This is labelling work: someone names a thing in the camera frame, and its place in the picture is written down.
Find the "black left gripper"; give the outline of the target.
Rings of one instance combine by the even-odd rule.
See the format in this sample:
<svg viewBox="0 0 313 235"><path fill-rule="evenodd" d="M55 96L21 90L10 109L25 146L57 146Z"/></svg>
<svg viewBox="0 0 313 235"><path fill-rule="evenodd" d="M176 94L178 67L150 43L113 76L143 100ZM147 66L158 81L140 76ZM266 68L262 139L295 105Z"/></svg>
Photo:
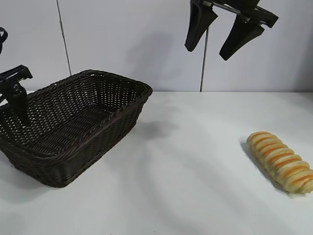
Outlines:
<svg viewBox="0 0 313 235"><path fill-rule="evenodd" d="M32 78L29 68L24 65L0 74L0 101L8 101L23 125L28 125L27 92L20 82Z"/></svg>

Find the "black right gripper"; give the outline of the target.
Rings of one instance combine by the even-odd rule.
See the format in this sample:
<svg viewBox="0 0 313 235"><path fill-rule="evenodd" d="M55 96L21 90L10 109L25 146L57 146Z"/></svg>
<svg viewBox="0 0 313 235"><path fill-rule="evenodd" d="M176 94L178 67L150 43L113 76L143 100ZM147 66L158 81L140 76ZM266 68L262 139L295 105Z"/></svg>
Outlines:
<svg viewBox="0 0 313 235"><path fill-rule="evenodd" d="M236 14L233 27L219 55L227 61L234 53L251 40L263 34L265 24L272 28L279 19L274 13L258 6L259 0L191 0L190 19L185 47L193 51L204 32L217 19L213 7Z"/></svg>

